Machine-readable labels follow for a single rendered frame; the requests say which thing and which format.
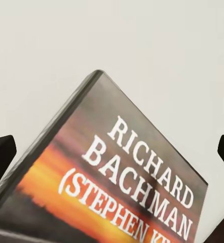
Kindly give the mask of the hardback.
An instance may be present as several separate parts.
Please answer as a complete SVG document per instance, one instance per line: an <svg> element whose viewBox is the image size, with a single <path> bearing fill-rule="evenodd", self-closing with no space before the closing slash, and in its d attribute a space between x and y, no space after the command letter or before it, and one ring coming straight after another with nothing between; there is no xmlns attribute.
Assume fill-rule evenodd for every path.
<svg viewBox="0 0 224 243"><path fill-rule="evenodd" d="M102 70L0 183L0 243L194 243L208 183Z"/></svg>

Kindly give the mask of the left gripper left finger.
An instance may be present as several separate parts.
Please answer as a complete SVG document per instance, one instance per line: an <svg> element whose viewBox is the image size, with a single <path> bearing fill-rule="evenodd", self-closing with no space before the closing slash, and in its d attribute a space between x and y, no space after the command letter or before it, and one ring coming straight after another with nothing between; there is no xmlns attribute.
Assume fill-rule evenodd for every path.
<svg viewBox="0 0 224 243"><path fill-rule="evenodd" d="M16 143L12 135L0 137L0 180L17 154Z"/></svg>

